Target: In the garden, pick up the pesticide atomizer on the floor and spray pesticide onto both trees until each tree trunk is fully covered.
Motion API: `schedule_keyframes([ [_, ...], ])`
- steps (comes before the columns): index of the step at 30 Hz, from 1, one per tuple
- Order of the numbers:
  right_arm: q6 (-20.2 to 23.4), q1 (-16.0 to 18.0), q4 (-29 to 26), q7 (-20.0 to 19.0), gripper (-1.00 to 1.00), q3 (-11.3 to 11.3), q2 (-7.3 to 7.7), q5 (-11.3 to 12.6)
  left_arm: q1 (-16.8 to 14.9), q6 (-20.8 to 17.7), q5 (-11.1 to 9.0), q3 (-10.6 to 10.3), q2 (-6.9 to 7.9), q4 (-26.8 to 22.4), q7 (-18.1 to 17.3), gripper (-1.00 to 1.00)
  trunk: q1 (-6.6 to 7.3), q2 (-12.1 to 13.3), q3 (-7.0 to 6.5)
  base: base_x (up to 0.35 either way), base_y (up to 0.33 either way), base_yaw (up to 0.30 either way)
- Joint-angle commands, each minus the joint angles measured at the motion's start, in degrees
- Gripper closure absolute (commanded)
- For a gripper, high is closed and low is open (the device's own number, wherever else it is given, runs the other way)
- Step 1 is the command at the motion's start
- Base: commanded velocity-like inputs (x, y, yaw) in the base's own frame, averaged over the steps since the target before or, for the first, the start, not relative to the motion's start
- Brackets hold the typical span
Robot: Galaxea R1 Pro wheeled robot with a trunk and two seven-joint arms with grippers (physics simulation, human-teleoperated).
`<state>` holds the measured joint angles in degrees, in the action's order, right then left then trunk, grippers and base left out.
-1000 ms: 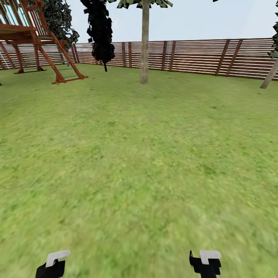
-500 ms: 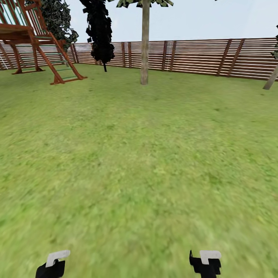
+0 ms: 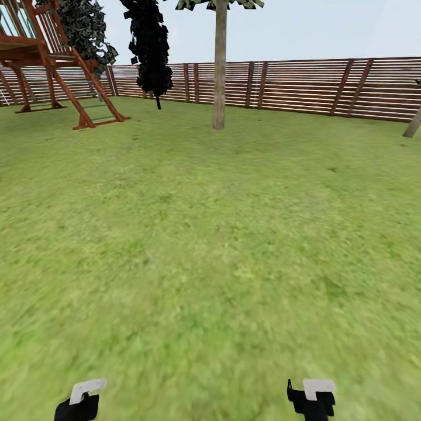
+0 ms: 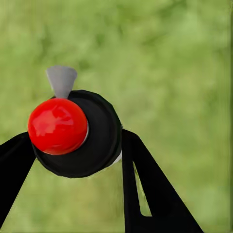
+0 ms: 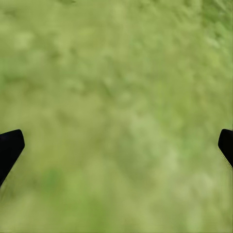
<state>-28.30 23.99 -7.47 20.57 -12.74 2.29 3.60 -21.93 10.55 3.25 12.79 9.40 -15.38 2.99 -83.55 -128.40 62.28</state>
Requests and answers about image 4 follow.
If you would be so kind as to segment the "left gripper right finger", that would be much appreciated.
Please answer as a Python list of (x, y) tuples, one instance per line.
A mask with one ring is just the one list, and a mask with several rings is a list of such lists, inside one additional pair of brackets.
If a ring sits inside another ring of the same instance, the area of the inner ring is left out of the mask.
[[(125, 233), (204, 233), (140, 137), (122, 130)], [(152, 216), (143, 216), (135, 163)]]

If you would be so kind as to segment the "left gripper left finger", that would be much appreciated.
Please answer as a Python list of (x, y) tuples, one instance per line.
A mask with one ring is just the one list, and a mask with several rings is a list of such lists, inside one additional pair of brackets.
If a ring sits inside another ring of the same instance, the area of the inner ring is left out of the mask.
[(0, 145), (0, 229), (36, 159), (29, 133)]

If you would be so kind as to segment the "pesticide atomizer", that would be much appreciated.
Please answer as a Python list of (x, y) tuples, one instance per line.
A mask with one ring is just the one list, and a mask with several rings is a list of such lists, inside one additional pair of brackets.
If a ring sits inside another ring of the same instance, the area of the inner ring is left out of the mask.
[(36, 158), (49, 171), (84, 178), (122, 158), (122, 123), (110, 102), (87, 90), (71, 90), (78, 72), (55, 65), (45, 71), (55, 97), (31, 113), (28, 133)]

